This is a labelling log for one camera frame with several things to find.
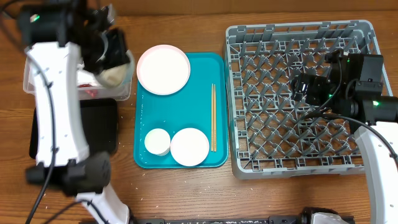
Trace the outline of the cooked rice pile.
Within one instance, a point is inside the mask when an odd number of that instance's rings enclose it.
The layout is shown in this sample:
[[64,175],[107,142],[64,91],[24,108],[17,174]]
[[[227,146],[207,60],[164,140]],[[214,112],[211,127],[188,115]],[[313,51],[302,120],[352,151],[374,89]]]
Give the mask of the cooked rice pile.
[[97,82],[106,88],[115,88],[122,84],[126,78],[128,65],[120,65],[117,67],[103,70],[97,77]]

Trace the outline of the grey bowl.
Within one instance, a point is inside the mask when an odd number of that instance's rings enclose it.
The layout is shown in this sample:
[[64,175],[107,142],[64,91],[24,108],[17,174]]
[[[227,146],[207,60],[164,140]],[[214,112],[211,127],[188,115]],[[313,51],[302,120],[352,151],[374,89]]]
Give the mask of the grey bowl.
[[105,37],[105,53],[99,62],[99,74],[103,70],[127,64],[129,66],[130,59],[127,56],[127,43],[125,41],[124,32],[120,29],[111,29],[104,33]]

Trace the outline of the red snack wrapper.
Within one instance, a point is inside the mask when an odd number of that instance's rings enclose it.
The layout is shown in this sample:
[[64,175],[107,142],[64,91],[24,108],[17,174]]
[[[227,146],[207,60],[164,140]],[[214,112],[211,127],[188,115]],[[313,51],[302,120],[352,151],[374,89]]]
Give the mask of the red snack wrapper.
[[98,90],[94,89],[94,87],[90,84],[79,85],[78,89],[83,90],[86,94],[90,95],[92,98],[95,98],[98,94]]

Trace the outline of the large pink plate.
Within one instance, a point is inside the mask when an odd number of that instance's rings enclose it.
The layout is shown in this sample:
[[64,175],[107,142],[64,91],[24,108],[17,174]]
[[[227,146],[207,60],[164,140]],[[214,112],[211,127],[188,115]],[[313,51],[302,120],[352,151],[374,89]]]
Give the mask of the large pink plate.
[[155,95],[171,95],[181,90],[190,78],[190,61],[173,45],[156,45],[146,50],[137,63],[137,79]]

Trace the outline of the white cup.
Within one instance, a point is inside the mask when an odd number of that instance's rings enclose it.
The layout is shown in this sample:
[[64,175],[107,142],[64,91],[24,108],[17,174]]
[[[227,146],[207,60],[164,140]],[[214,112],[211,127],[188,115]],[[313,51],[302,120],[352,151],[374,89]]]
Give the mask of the white cup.
[[144,139],[147,151],[156,156],[165,156],[170,151],[170,143],[170,135],[160,128],[149,131]]

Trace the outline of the small pink plate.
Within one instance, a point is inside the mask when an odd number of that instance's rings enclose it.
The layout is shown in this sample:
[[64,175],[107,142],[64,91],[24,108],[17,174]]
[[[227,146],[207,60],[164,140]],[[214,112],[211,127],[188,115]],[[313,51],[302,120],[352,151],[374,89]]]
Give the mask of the small pink plate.
[[206,135],[196,128],[185,128],[178,131],[170,143],[173,159],[185,167],[201,164],[207,157],[210,143]]

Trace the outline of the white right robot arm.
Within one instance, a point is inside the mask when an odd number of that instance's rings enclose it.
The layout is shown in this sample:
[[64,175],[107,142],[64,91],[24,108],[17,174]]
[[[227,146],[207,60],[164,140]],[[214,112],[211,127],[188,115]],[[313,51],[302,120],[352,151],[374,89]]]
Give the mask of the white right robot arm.
[[397,223],[397,97],[382,95],[384,58],[336,50],[325,60],[327,76],[300,73],[290,84],[295,101],[317,107],[299,120],[349,122],[364,162],[371,223]]

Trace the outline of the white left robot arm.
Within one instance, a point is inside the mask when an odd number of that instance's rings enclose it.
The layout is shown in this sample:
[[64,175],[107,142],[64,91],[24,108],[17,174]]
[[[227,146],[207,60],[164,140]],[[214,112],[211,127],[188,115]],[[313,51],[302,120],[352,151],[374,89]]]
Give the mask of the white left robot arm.
[[133,223],[111,185],[109,153],[90,153],[77,85],[82,70],[106,88],[124,81],[131,57],[115,18],[112,5],[93,9],[86,1],[44,1],[22,5],[16,19],[20,40],[6,26],[1,30],[26,56],[26,72],[34,78],[38,142],[27,181],[62,190],[98,223]]

